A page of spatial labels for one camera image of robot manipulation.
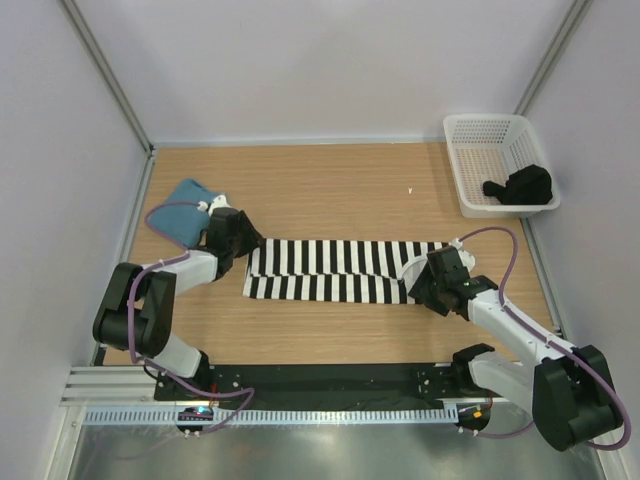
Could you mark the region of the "black white striped tank top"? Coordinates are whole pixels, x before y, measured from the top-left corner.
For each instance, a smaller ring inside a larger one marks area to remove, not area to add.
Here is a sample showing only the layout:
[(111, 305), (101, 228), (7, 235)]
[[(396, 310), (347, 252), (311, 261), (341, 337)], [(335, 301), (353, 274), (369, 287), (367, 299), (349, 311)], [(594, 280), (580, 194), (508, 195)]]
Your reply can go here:
[(414, 304), (410, 277), (442, 242), (268, 239), (249, 256), (243, 295), (260, 300)]

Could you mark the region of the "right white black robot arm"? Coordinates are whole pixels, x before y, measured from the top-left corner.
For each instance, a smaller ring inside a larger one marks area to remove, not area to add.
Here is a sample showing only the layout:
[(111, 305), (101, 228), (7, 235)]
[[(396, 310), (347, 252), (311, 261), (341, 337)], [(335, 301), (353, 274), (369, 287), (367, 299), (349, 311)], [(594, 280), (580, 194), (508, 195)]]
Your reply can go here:
[(517, 357), (490, 347), (465, 350), (450, 372), (452, 387), (472, 396), (489, 390), (530, 415), (545, 441), (558, 451), (614, 431), (629, 429), (604, 355), (578, 348), (537, 324), (484, 275), (471, 276), (469, 254), (443, 247), (411, 260), (400, 271), (409, 297), (446, 316), (455, 313), (483, 328)]

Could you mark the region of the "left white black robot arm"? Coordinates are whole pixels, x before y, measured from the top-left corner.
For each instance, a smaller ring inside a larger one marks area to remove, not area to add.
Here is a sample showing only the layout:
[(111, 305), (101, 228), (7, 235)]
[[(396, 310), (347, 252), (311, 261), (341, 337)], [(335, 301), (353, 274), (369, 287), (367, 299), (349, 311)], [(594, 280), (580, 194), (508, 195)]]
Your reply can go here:
[(215, 208), (202, 245), (167, 261), (114, 268), (93, 323), (94, 339), (177, 376), (189, 399), (204, 398), (212, 387), (208, 356), (172, 332), (175, 299), (220, 280), (235, 259), (264, 242), (244, 211)]

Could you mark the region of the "teal tank top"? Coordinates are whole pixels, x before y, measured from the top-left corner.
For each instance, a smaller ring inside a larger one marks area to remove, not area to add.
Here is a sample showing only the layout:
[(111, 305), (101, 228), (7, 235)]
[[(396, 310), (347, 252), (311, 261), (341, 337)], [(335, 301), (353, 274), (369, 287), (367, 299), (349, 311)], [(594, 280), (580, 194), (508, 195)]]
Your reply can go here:
[(147, 225), (181, 247), (194, 247), (209, 225), (208, 214), (199, 211), (197, 205), (200, 202), (209, 205), (219, 195), (220, 192), (211, 191), (194, 179), (184, 179), (165, 200), (168, 207), (152, 213)]

